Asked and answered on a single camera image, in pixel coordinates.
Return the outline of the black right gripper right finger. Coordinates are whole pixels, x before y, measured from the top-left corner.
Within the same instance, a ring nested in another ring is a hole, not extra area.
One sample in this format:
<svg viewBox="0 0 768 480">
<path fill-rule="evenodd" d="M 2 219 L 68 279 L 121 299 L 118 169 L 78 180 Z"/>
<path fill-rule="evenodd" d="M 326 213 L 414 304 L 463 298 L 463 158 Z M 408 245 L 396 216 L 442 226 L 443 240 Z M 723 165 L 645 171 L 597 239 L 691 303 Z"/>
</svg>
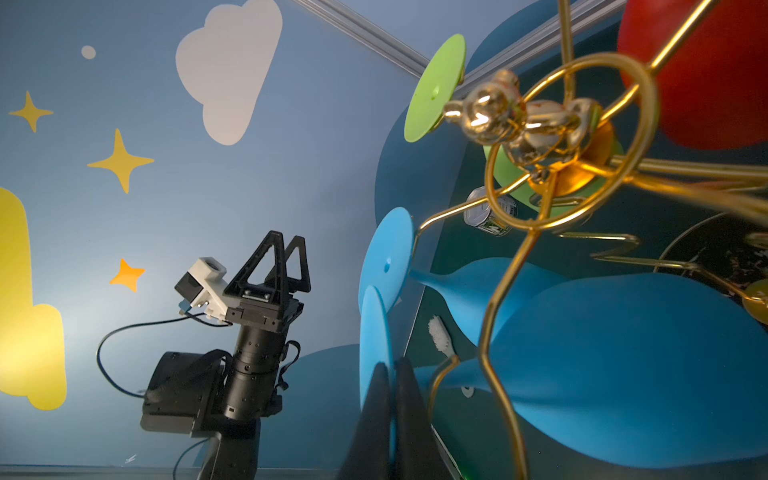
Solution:
<svg viewBox="0 0 768 480">
<path fill-rule="evenodd" d="M 407 358 L 397 361 L 395 374 L 395 478 L 451 479 L 432 433 L 414 369 Z"/>
</svg>

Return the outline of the blue wine glass front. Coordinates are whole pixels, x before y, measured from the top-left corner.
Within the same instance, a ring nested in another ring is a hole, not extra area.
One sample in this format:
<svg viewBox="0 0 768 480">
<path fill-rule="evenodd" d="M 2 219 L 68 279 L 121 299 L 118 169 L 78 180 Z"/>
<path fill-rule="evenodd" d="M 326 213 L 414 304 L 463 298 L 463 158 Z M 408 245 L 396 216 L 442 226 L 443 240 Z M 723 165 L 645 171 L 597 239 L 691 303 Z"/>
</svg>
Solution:
<svg viewBox="0 0 768 480">
<path fill-rule="evenodd" d="M 766 331 L 703 284 L 527 267 L 494 329 L 515 412 L 581 454 L 664 469 L 767 452 Z"/>
</svg>

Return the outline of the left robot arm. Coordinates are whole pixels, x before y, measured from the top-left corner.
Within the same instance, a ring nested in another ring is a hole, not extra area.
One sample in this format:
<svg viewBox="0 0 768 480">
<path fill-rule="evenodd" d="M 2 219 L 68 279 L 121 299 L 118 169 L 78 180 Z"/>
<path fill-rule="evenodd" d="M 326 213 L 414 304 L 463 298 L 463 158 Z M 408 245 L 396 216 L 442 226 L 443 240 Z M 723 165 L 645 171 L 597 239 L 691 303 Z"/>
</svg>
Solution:
<svg viewBox="0 0 768 480">
<path fill-rule="evenodd" d="M 196 308 L 239 329 L 233 352 L 167 352 L 144 394 L 140 426 L 149 432 L 211 439 L 202 479 L 252 479 L 258 469 L 261 420 L 282 410 L 285 358 L 297 342 L 290 325 L 311 290 L 306 243 L 270 231 L 231 279 L 212 257 L 199 258 L 175 286 L 183 314 Z"/>
</svg>

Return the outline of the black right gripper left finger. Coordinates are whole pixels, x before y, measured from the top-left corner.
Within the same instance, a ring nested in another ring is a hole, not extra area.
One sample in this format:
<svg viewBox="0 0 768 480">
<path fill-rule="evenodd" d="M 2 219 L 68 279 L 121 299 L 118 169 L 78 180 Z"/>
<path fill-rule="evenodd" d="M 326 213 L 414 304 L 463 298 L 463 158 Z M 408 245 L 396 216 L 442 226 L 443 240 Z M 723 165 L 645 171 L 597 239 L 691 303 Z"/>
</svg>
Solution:
<svg viewBox="0 0 768 480">
<path fill-rule="evenodd" d="M 378 363 L 373 370 L 352 444 L 337 479 L 386 480 L 390 478 L 392 420 L 389 371 L 384 363 Z"/>
</svg>

